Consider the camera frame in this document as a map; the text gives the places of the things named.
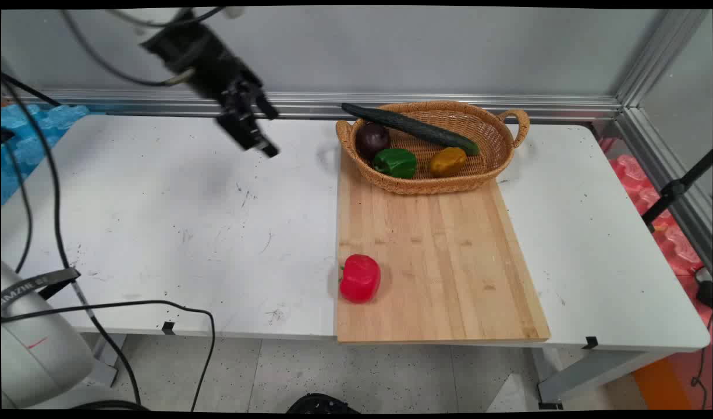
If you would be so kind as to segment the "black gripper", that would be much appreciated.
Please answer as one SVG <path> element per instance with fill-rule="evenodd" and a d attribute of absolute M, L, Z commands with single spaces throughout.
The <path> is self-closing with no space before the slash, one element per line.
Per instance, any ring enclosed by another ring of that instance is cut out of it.
<path fill-rule="evenodd" d="M 166 27 L 140 45 L 175 75 L 192 69 L 185 83 L 200 97 L 231 109 L 218 114 L 215 121 L 243 150 L 255 148 L 268 158 L 279 154 L 258 126 L 251 106 L 255 104 L 271 121 L 279 118 L 279 112 L 268 100 L 261 80 L 209 27 L 200 22 Z"/>

